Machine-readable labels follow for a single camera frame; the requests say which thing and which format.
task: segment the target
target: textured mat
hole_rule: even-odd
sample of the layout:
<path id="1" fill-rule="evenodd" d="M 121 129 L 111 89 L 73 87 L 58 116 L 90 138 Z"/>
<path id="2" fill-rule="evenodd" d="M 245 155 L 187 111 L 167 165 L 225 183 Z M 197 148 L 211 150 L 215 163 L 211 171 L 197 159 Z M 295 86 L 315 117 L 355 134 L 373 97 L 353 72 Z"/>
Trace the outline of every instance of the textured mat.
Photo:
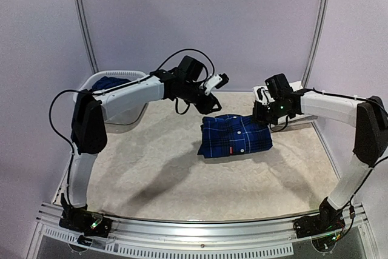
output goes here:
<path id="1" fill-rule="evenodd" d="M 252 114 L 252 93 L 217 97 L 223 110 L 212 116 Z M 89 209 L 165 220 L 245 220 L 317 209 L 335 187 L 311 125 L 273 133 L 266 152 L 205 160 L 196 155 L 201 118 L 194 107 L 181 116 L 173 102 L 158 101 L 133 130 L 110 133 L 93 167 Z"/>

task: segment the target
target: folded shirt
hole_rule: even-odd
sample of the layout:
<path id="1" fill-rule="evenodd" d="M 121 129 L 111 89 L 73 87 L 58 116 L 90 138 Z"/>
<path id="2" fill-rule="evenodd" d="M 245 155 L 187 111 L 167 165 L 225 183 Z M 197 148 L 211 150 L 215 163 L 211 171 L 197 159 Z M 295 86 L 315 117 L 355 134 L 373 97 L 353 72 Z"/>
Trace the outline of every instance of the folded shirt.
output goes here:
<path id="1" fill-rule="evenodd" d="M 109 89 L 112 87 L 116 87 L 125 83 L 130 82 L 130 80 L 126 78 L 116 78 L 116 77 L 107 77 L 104 76 L 97 82 L 95 82 L 92 86 L 92 92 L 102 90 L 102 89 Z"/>
<path id="2" fill-rule="evenodd" d="M 198 155 L 205 158 L 255 153 L 272 147 L 268 126 L 255 123 L 252 116 L 206 116 L 202 123 L 202 145 Z"/>

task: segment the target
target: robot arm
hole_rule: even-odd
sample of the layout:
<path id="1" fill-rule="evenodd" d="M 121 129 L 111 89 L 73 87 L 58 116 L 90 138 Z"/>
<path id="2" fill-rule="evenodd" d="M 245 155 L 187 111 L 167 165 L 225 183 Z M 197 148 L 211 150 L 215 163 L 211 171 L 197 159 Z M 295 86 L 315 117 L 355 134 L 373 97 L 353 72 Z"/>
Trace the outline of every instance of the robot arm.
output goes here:
<path id="1" fill-rule="evenodd" d="M 388 146 L 388 119 L 377 96 L 348 99 L 316 93 L 314 90 L 293 91 L 283 74 L 266 80 L 267 90 L 257 92 L 253 117 L 260 123 L 277 124 L 278 118 L 309 114 L 334 119 L 356 128 L 355 147 L 349 170 L 333 192 L 319 207 L 319 215 L 294 221 L 298 238 L 321 234 L 342 219 L 342 210 L 362 186 L 371 167 Z"/>
<path id="2" fill-rule="evenodd" d="M 69 166 L 67 200 L 61 197 L 64 208 L 59 225 L 85 235 L 106 237 L 112 222 L 101 214 L 87 211 L 87 187 L 93 164 L 107 144 L 104 122 L 138 105 L 161 99 L 181 98 L 193 104 L 199 113 L 221 110 L 211 93 L 225 85 L 226 74 L 214 74 L 198 82 L 204 64 L 185 56 L 178 67 L 169 71 L 157 70 L 144 78 L 98 92 L 83 90 L 78 94 L 72 119 L 72 143 L 76 149 Z"/>

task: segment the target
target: gray wall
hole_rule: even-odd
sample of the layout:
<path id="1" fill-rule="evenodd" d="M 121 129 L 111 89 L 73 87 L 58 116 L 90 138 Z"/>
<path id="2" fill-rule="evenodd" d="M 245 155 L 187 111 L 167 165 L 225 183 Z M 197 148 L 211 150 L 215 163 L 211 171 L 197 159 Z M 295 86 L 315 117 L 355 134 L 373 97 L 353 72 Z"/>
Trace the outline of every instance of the gray wall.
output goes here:
<path id="1" fill-rule="evenodd" d="M 319 5 L 319 0 L 84 2 L 101 70 L 149 72 L 171 53 L 194 47 L 213 59 L 218 72 L 229 74 L 224 90 L 250 90 L 281 72 L 300 80 Z"/>
<path id="2" fill-rule="evenodd" d="M 49 127 L 52 98 L 88 75 L 74 0 L 0 0 L 0 258 L 26 255 L 42 201 L 54 195 L 69 146 Z M 69 134 L 71 97 L 54 112 Z"/>
<path id="3" fill-rule="evenodd" d="M 366 97 L 379 95 L 387 107 L 387 36 L 387 0 L 329 0 L 309 87 Z M 318 125 L 339 172 L 344 173 L 355 131 L 324 119 L 319 119 Z M 387 177 L 388 163 L 380 164 L 357 197 L 366 209 L 381 258 L 388 258 Z"/>

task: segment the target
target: plastic basket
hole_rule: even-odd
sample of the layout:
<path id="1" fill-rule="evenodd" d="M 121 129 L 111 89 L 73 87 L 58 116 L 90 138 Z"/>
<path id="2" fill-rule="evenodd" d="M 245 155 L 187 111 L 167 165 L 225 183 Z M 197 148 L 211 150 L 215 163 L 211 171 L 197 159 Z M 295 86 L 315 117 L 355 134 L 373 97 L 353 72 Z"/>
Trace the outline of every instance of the plastic basket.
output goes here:
<path id="1" fill-rule="evenodd" d="M 116 78 L 127 78 L 130 81 L 134 81 L 139 78 L 146 76 L 144 72 L 141 71 L 123 71 L 123 70 L 112 70 L 112 71 L 101 71 L 91 77 L 81 86 L 80 90 L 91 89 L 95 82 L 100 80 L 102 77 L 116 77 Z M 74 103 L 77 100 L 77 93 L 73 95 Z M 105 122 L 105 127 L 108 132 L 127 132 L 128 130 L 133 129 L 140 121 L 146 111 L 147 104 L 137 106 L 131 110 L 126 110 L 118 115 L 115 115 L 113 118 L 110 118 Z"/>

